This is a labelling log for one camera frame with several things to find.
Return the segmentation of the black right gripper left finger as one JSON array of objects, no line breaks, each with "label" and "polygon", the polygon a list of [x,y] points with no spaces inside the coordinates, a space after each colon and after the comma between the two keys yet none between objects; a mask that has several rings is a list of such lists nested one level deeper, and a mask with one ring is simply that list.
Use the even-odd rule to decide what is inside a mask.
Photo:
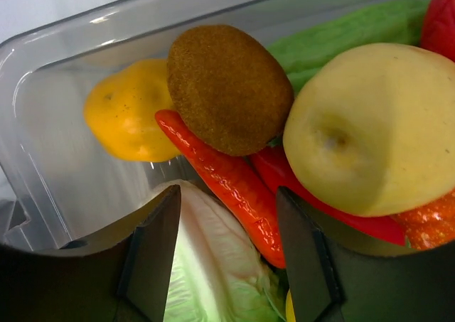
[{"label": "black right gripper left finger", "polygon": [[162,321],[181,212],[172,185],[70,248],[1,246],[2,321]]}]

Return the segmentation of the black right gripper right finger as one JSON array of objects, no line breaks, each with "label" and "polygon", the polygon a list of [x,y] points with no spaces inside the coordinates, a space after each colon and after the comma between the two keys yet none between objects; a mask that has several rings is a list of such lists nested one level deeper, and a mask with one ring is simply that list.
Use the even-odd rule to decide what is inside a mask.
[{"label": "black right gripper right finger", "polygon": [[296,320],[454,320],[453,243],[425,251],[394,245],[285,187],[277,212]]}]

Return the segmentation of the orange toy carrot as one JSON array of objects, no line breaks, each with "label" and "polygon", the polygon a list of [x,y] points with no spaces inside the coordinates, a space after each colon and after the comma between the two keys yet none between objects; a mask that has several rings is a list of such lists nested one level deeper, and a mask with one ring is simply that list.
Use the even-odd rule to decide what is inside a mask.
[{"label": "orange toy carrot", "polygon": [[207,187],[238,219],[261,255],[271,265],[285,268],[275,197],[248,162],[205,144],[175,111],[159,110],[155,119]]}]

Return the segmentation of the yellow toy pear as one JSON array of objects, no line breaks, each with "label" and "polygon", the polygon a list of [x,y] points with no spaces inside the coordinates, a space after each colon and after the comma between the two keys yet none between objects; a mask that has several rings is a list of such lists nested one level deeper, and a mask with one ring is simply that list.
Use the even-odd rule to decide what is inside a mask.
[{"label": "yellow toy pear", "polygon": [[285,313],[286,313],[287,322],[296,321],[290,290],[288,290],[288,292],[287,292],[287,297],[286,297],[286,302],[285,302]]}]

